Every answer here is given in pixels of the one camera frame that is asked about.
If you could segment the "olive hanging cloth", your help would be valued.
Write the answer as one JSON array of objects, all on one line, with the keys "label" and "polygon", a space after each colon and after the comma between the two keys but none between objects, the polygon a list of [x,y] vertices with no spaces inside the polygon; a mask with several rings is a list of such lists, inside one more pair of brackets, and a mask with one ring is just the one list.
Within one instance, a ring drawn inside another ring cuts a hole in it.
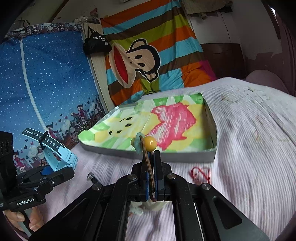
[{"label": "olive hanging cloth", "polygon": [[187,15],[198,15],[201,19],[206,19],[206,13],[222,11],[232,12],[233,1],[221,0],[183,0],[183,7]]}]

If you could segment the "pink bed cover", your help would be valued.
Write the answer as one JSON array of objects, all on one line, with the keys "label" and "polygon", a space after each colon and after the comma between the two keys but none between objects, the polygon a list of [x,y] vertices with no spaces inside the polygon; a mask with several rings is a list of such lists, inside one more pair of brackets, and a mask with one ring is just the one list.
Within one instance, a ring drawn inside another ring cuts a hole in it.
[{"label": "pink bed cover", "polygon": [[[217,126],[217,151],[208,166],[210,183],[270,240],[295,240],[295,97],[274,88],[222,78],[193,88],[143,98],[201,92]],[[100,155],[80,144],[75,176],[57,186],[47,202],[34,207],[30,228],[52,219],[90,183],[93,172],[103,185],[132,170],[137,160]],[[126,240],[175,240],[172,206],[131,216]]]}]

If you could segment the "white pearl hair clip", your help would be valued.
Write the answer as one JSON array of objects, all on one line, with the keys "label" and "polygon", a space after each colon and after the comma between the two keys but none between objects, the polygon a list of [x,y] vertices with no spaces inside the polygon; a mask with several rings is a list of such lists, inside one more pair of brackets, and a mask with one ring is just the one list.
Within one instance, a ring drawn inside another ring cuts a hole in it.
[{"label": "white pearl hair clip", "polygon": [[129,215],[142,215],[145,211],[160,211],[168,202],[152,202],[148,200],[146,202],[131,202]]}]

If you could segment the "blue dotted fabric wardrobe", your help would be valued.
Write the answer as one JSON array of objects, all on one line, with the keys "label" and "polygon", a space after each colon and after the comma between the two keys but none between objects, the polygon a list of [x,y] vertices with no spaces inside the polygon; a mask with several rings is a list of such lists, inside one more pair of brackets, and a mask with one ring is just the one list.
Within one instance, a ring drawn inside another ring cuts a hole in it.
[{"label": "blue dotted fabric wardrobe", "polygon": [[40,24],[6,35],[1,44],[1,130],[13,135],[18,173],[46,164],[37,141],[22,132],[47,132],[68,149],[105,115],[82,26]]}]

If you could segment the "grey tray colourful paper lining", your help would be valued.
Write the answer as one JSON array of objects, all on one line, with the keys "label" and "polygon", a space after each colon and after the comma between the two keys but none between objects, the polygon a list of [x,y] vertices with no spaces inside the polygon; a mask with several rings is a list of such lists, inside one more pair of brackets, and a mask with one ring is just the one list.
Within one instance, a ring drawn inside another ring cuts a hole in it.
[{"label": "grey tray colourful paper lining", "polygon": [[217,128],[201,93],[116,106],[78,139],[92,152],[139,159],[131,144],[138,133],[156,140],[164,162],[211,163],[215,159]]}]

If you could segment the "brown hair tie yellow bead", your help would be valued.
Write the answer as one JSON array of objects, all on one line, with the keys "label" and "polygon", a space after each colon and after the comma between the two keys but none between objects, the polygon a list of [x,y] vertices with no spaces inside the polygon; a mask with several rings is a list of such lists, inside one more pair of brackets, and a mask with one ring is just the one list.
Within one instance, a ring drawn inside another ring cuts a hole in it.
[{"label": "brown hair tie yellow bead", "polygon": [[154,173],[152,170],[152,165],[149,160],[149,153],[153,153],[157,148],[157,141],[152,136],[145,136],[143,133],[137,133],[135,138],[132,138],[131,145],[134,147],[136,153],[142,153],[142,162],[144,165],[144,170],[148,173],[149,187],[148,194],[152,202],[157,200],[154,197],[155,190],[155,180]]}]

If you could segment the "pink pillow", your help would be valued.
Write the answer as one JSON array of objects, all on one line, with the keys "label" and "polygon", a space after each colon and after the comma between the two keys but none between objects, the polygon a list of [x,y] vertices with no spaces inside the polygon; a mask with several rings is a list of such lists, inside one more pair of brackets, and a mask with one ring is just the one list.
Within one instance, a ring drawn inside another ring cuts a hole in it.
[{"label": "pink pillow", "polygon": [[272,87],[274,89],[280,90],[284,93],[289,94],[283,81],[274,73],[268,70],[254,70],[247,75],[245,81]]}]

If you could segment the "striped monkey blanket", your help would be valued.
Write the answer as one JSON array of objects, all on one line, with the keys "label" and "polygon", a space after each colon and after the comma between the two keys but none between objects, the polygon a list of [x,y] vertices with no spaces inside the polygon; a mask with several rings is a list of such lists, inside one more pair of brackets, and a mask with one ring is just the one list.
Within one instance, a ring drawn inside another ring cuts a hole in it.
[{"label": "striped monkey blanket", "polygon": [[111,46],[106,76],[115,105],[216,79],[179,1],[148,1],[101,22]]}]

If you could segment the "black hanging bag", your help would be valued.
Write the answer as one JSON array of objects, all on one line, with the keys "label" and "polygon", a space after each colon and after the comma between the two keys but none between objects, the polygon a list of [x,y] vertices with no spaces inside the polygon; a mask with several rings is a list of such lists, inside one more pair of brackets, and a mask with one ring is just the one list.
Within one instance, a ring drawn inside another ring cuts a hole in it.
[{"label": "black hanging bag", "polygon": [[83,44],[84,53],[86,55],[91,55],[95,53],[108,54],[111,50],[112,47],[105,36],[88,26],[87,38],[84,40]]}]

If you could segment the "dark wooden headboard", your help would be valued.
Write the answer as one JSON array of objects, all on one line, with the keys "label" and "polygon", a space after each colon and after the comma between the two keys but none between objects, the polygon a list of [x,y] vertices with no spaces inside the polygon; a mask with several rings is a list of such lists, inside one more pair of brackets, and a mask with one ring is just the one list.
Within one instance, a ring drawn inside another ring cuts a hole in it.
[{"label": "dark wooden headboard", "polygon": [[209,61],[216,77],[245,79],[246,67],[241,47],[238,43],[201,44],[203,53]]}]

